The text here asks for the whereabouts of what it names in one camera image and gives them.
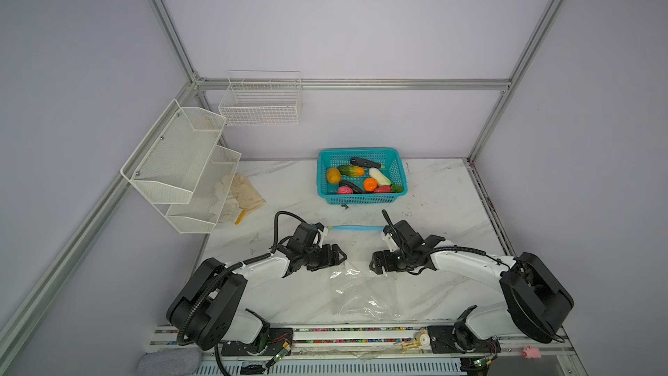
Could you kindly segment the clear zip top bag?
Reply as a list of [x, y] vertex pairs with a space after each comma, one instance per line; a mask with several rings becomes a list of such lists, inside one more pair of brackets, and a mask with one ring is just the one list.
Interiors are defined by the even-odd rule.
[[332, 314], [351, 322], [391, 322], [398, 319], [395, 278], [370, 269], [372, 256], [388, 248], [382, 226], [344, 225], [329, 228], [328, 239], [347, 259], [329, 278]]

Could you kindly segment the white radish toy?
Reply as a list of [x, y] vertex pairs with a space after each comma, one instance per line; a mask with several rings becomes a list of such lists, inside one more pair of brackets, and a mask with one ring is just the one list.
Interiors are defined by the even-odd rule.
[[377, 182], [377, 186], [391, 186], [391, 181], [377, 168], [370, 168], [368, 170], [369, 176]]

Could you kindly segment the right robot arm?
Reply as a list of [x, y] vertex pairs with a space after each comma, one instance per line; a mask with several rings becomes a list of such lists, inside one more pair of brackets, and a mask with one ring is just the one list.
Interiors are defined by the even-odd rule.
[[454, 349], [469, 353], [495, 337], [519, 332], [543, 344], [565, 341], [558, 331], [574, 300], [537, 255], [496, 256], [438, 235], [423, 238], [405, 220], [385, 226], [382, 236], [388, 248], [372, 254], [374, 273], [455, 273], [503, 297], [489, 306], [469, 306], [459, 315], [451, 332]]

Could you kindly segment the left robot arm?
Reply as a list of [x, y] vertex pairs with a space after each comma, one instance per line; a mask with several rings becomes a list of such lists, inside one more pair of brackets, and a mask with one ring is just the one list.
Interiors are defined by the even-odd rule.
[[177, 329], [178, 346], [195, 345], [208, 351], [221, 342], [264, 345], [271, 325], [259, 314], [241, 307], [245, 292], [304, 269], [317, 272], [347, 259], [337, 244], [326, 244], [325, 227], [301, 221], [291, 235], [280, 238], [265, 254], [226, 264], [204, 260], [179, 295], [166, 318]]

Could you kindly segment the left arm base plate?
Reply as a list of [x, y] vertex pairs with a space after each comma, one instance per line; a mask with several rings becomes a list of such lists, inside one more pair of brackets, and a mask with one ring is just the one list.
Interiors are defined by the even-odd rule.
[[294, 330], [289, 327], [270, 327], [262, 330], [254, 341], [245, 344], [240, 341], [223, 341], [219, 344], [222, 357], [274, 356], [284, 348], [284, 344], [292, 344]]

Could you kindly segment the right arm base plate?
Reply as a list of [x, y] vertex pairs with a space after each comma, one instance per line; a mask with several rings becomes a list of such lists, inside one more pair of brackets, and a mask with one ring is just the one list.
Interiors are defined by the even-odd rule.
[[433, 353], [491, 353], [500, 351], [497, 338], [479, 339], [464, 326], [429, 326], [426, 328]]

